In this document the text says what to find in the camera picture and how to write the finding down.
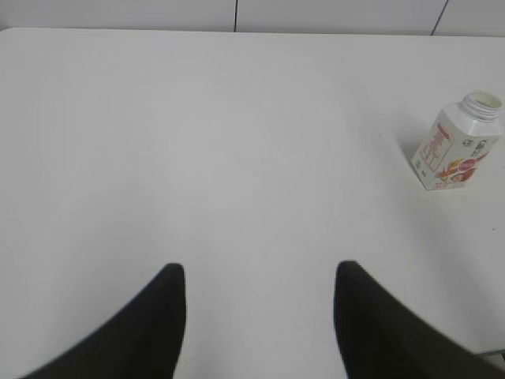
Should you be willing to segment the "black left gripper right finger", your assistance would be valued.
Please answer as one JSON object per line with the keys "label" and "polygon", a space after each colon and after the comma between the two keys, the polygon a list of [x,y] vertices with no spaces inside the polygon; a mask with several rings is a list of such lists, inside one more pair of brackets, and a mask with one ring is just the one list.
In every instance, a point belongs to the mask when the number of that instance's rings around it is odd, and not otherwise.
{"label": "black left gripper right finger", "polygon": [[335,274],[334,325],[349,378],[502,378],[420,319],[356,261]]}

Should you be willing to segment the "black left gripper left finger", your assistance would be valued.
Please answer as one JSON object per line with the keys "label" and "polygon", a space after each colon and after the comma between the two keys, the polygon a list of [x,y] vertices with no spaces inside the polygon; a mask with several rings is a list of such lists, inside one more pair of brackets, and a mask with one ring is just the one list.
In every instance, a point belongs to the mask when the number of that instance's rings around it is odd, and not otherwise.
{"label": "black left gripper left finger", "polygon": [[172,378],[186,325],[185,270],[171,263],[109,321],[26,378]]}

